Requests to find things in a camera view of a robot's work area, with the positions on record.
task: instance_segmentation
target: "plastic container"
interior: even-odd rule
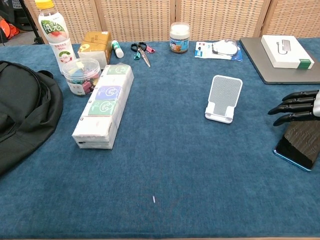
[[[186,22],[174,22],[170,27],[170,49],[178,54],[189,48],[190,26]]]
[[[99,81],[101,69],[93,58],[78,58],[67,62],[62,68],[71,92],[78,96],[91,94]]]

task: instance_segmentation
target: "orange object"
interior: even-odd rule
[[[4,19],[0,20],[0,28],[3,30],[4,35],[6,36],[7,39],[11,39],[13,36],[20,33],[17,27],[13,26],[10,23],[7,23],[7,21]]]

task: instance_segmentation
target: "tissue box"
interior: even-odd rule
[[[79,58],[96,59],[101,69],[109,64],[111,53],[112,39],[108,31],[87,32],[78,49]]]
[[[107,65],[72,134],[81,149],[112,149],[134,74],[129,65]]]
[[[294,36],[263,35],[261,43],[274,68],[311,69],[315,63]]]

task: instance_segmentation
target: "black phone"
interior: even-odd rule
[[[320,152],[320,121],[294,121],[273,150],[289,163],[311,171]]]

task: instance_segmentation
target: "clear plastic jar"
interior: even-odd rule
[[[92,93],[101,75],[99,62],[93,58],[67,62],[62,72],[71,92],[78,96]]]

